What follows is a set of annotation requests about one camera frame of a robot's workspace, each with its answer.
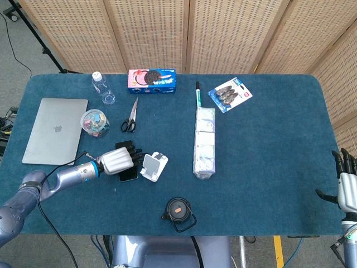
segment apple logo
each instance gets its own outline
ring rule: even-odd
[[[56,126],[54,127],[55,132],[61,132],[62,126]]]

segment black phone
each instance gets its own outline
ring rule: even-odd
[[[134,143],[133,141],[123,141],[123,142],[117,142],[115,144],[115,149],[119,149],[122,147],[127,148],[127,150],[131,150],[134,148]],[[122,172],[119,172],[118,175],[119,175],[119,180],[121,182],[136,180],[137,178],[139,178],[138,169],[136,166],[131,167],[130,169],[124,170]]]

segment wooden panel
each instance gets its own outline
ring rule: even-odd
[[[357,22],[343,34],[312,74],[319,80],[334,127],[357,112]]]
[[[345,148],[350,154],[357,157],[357,125],[356,122],[341,131],[335,130],[336,141],[339,148]]]
[[[20,0],[73,71],[126,73],[102,0]]]
[[[287,3],[285,0],[191,0],[188,71],[252,72]]]
[[[305,73],[356,17],[356,0],[294,0],[257,72]]]
[[[175,68],[186,62],[189,0],[105,0],[129,69]]]

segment white phone stand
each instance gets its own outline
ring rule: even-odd
[[[140,171],[140,174],[143,175],[144,178],[155,183],[157,182],[158,177],[160,177],[167,162],[168,158],[159,152],[154,152],[152,155],[145,155],[143,168]]]

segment plastic bottle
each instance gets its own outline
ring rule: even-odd
[[[91,83],[93,84],[98,94],[102,97],[103,103],[113,104],[115,102],[115,95],[110,90],[106,77],[98,71],[92,73],[91,77]]]

